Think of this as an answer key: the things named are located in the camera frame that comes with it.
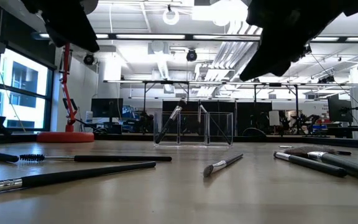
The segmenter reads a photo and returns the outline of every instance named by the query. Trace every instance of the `spoolie brush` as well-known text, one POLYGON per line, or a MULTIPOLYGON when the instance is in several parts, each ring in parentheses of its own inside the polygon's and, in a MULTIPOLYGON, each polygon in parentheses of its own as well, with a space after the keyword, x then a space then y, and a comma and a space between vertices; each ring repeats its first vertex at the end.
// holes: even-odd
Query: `spoolie brush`
POLYGON ((75 161, 75 162, 141 162, 164 161, 170 162, 170 156, 44 156, 42 154, 20 155, 22 161, 75 161))
POLYGON ((293 147, 287 148, 284 150, 285 154, 300 156, 307 158, 309 152, 326 152, 334 155, 346 155, 350 156, 352 153, 347 151, 337 151, 335 149, 330 148, 329 146, 301 146, 301 147, 293 147))

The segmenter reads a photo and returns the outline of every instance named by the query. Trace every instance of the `brush bristles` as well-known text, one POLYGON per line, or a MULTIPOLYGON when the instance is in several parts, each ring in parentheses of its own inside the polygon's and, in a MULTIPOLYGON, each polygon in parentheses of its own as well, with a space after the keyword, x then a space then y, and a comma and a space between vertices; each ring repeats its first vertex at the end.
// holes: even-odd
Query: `brush bristles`
POLYGON ((327 146, 301 146, 284 150, 284 153, 286 154, 300 157, 308 157, 308 152, 327 152, 330 154, 337 154, 334 149, 328 148, 327 146))
POLYGON ((45 159, 44 155, 41 154, 25 154, 25 155, 20 155, 20 160, 23 161, 35 161, 35 162, 40 162, 43 161, 45 159))

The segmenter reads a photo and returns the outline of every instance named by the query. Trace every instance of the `ceiling duct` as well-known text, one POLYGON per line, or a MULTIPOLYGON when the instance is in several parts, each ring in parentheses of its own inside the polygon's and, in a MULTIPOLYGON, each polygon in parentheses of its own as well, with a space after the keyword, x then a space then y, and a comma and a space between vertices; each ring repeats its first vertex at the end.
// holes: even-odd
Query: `ceiling duct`
MULTIPOLYGON (((161 79, 169 80, 169 71, 167 65, 167 55, 169 55, 168 43, 161 40, 155 40, 149 43, 149 54, 155 54, 157 56, 157 66, 160 71, 161 79)), ((164 85, 164 93, 175 93, 175 87, 173 85, 164 85)))

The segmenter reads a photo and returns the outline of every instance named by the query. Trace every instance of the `clear acrylic box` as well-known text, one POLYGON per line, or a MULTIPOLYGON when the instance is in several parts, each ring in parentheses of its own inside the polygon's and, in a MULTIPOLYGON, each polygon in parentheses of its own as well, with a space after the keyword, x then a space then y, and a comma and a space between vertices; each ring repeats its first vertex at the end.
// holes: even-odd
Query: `clear acrylic box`
POLYGON ((232 113, 181 112, 173 121, 170 117, 171 112, 154 113, 156 146, 232 146, 232 113))

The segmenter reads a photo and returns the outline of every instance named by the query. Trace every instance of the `ceiling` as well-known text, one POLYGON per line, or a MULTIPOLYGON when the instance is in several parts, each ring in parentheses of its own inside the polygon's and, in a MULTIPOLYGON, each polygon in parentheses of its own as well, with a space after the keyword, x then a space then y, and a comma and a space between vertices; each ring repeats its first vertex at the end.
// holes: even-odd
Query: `ceiling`
MULTIPOLYGON (((170 0, 165 1, 167 3, 161 1, 156 3, 152 1, 134 2, 134 0, 99 0, 97 8, 88 15, 88 19, 96 33, 227 34, 231 31, 230 24, 217 26, 216 24, 222 24, 219 24, 219 21, 206 21, 208 20, 208 17, 207 19, 204 19, 204 21, 193 20, 193 16, 196 17, 196 15, 200 14, 198 11, 199 6, 194 7, 195 0, 184 0, 181 4, 178 2, 171 2, 170 0), (164 11, 167 9, 167 4, 171 4, 171 9, 179 14, 178 21, 175 25, 169 25, 163 19, 164 11)), ((246 9, 242 12, 241 10, 243 10, 243 8, 240 10, 240 6, 242 5, 238 2, 236 2, 236 4, 238 4, 236 5, 238 6, 236 9, 239 9, 238 11, 244 13, 244 17, 246 17, 246 9)), ((42 21, 38 17, 29 14, 20 0, 0 0, 0 6, 22 21, 26 22, 28 25, 32 26, 34 29, 44 32, 42 21)), ((234 11, 237 11, 233 10, 233 8, 223 9, 223 7, 220 7, 219 10, 227 11, 227 14, 224 16, 231 16, 234 11)), ((173 13, 169 12, 167 18, 172 19, 173 13)), ((244 29, 243 34, 248 34, 251 29, 251 27, 244 29)), ((241 30, 242 28, 234 34, 241 34, 241 30)), ((260 30, 255 27, 250 34, 258 34, 258 31, 260 30)), ((358 14, 351 17, 346 17, 343 14, 340 15, 335 21, 327 26, 322 35, 358 35, 358 14)), ((98 42, 102 46, 116 46, 117 51, 120 53, 122 60, 124 61, 122 65, 122 74, 124 76, 131 76, 134 74, 151 74, 153 70, 159 70, 160 64, 157 63, 154 55, 149 54, 149 44, 151 41, 99 40, 98 42)), ((196 72, 195 69, 198 63, 213 62, 217 55, 225 49, 224 42, 164 42, 169 47, 169 56, 166 59, 167 68, 169 70, 186 70, 196 72), (197 61, 187 62, 186 54, 188 49, 196 50, 198 54, 197 61)), ((229 47, 231 47, 231 53, 227 51, 227 61, 235 55, 235 53, 242 53, 241 57, 243 56, 242 59, 236 63, 236 66, 232 68, 234 70, 232 75, 235 75, 236 72, 241 71, 241 69, 244 68, 244 65, 247 63, 246 58, 251 57, 252 52, 250 50, 246 50, 246 48, 244 48, 245 51, 236 52, 236 49, 240 47, 240 44, 226 44, 226 50, 229 47)), ((311 49, 315 58, 308 55, 306 58, 294 63, 284 77, 266 75, 261 77, 260 81, 293 82, 293 80, 296 79, 296 82, 317 82, 317 79, 312 80, 311 77, 324 72, 324 69, 330 68, 340 68, 335 69, 334 75, 337 82, 349 79, 349 68, 354 66, 355 63, 347 61, 358 59, 358 44, 313 43, 311 44, 311 49)), ((238 80, 236 77, 230 78, 232 79, 231 81, 238 80)))

